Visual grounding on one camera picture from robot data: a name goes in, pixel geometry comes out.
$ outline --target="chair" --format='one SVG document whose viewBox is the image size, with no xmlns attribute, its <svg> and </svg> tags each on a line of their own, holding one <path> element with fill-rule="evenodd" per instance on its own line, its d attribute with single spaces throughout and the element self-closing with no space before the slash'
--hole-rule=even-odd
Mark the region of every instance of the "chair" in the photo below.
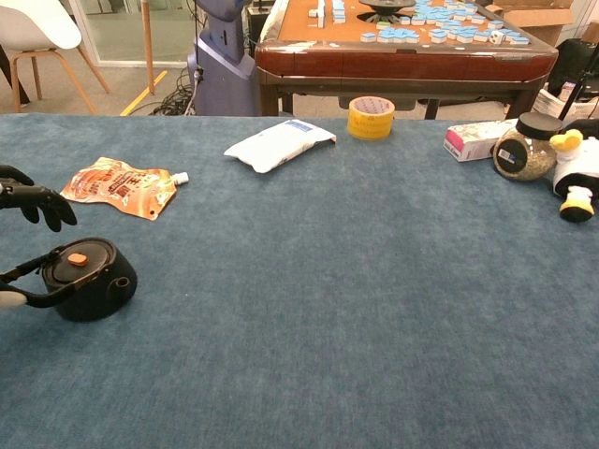
<svg viewBox="0 0 599 449">
<path fill-rule="evenodd" d="M 58 49 L 70 50 L 77 48 L 104 90 L 107 94 L 110 93 L 108 84 L 92 64 L 81 45 L 79 28 L 69 17 L 59 0 L 0 0 L 0 46 L 18 51 L 10 58 L 12 93 L 17 112 L 21 112 L 18 60 L 23 57 L 31 58 L 37 98 L 41 99 L 37 57 L 54 56 L 63 65 L 66 74 L 75 85 L 87 108 L 92 114 L 96 114 L 95 106 L 77 80 L 70 64 L 56 51 Z"/>
</svg>

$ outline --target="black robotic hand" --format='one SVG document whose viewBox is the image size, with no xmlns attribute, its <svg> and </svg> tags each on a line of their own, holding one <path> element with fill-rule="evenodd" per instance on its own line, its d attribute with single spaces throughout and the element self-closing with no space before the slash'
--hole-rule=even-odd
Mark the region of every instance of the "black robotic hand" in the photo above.
<svg viewBox="0 0 599 449">
<path fill-rule="evenodd" d="M 21 208 L 22 214 L 31 223 L 39 222 L 40 208 L 48 227 L 58 232 L 62 222 L 76 225 L 73 209 L 60 195 L 40 185 L 17 168 L 0 166 L 0 209 Z"/>
</svg>

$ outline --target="glass jar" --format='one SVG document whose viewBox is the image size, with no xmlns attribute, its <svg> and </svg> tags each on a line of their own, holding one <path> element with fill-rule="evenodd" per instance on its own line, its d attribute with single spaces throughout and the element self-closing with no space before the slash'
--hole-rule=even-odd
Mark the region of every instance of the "glass jar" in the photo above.
<svg viewBox="0 0 599 449">
<path fill-rule="evenodd" d="M 493 164 L 509 180 L 533 181 L 543 178 L 556 164 L 549 140 L 558 134 L 563 122 L 539 112 L 521 114 L 493 148 Z"/>
</svg>

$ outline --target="yellow floor line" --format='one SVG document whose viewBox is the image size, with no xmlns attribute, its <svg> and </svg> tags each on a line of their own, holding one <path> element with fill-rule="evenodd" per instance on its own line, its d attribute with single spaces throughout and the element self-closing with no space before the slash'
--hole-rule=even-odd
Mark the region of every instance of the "yellow floor line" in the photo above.
<svg viewBox="0 0 599 449">
<path fill-rule="evenodd" d="M 162 80 L 162 78 L 164 78 L 167 75 L 167 70 L 163 70 L 162 72 L 160 72 L 160 74 L 154 79 L 153 81 L 153 87 L 156 87 L 156 85 L 158 85 L 158 83 Z M 149 88 L 145 88 L 143 90 L 143 92 L 141 94 L 138 95 L 138 97 L 133 100 L 129 106 L 127 106 L 123 112 L 121 112 L 121 117 L 126 117 L 127 115 L 129 115 L 131 113 L 131 111 L 133 109 L 135 109 L 135 107 L 141 103 L 141 101 L 150 93 L 150 89 Z"/>
</svg>

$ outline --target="white bag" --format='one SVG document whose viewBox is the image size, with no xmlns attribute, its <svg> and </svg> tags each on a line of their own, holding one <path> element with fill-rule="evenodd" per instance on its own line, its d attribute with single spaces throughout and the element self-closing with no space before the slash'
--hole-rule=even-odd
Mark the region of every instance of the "white bag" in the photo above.
<svg viewBox="0 0 599 449">
<path fill-rule="evenodd" d="M 335 142 L 337 137 L 313 124 L 287 120 L 229 147 L 225 156 L 237 157 L 257 173 L 266 173 L 325 140 Z"/>
</svg>

